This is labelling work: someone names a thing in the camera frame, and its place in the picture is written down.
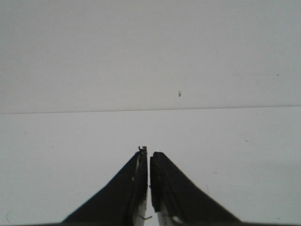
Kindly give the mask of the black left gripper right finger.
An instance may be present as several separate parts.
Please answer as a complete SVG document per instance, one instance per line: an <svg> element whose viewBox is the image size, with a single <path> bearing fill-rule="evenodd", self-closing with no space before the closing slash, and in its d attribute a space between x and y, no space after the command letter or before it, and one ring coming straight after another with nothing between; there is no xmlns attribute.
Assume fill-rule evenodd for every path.
<svg viewBox="0 0 301 226"><path fill-rule="evenodd" d="M200 190L164 153L150 158L150 188L160 223L240 223Z"/></svg>

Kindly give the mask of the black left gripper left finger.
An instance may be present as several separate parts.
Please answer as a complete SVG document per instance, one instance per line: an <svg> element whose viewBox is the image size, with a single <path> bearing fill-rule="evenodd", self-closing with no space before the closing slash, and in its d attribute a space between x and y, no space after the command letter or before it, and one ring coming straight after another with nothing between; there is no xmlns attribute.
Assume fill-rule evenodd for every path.
<svg viewBox="0 0 301 226"><path fill-rule="evenodd" d="M147 147L122 167L108 184L71 213L64 223L143 223L147 203Z"/></svg>

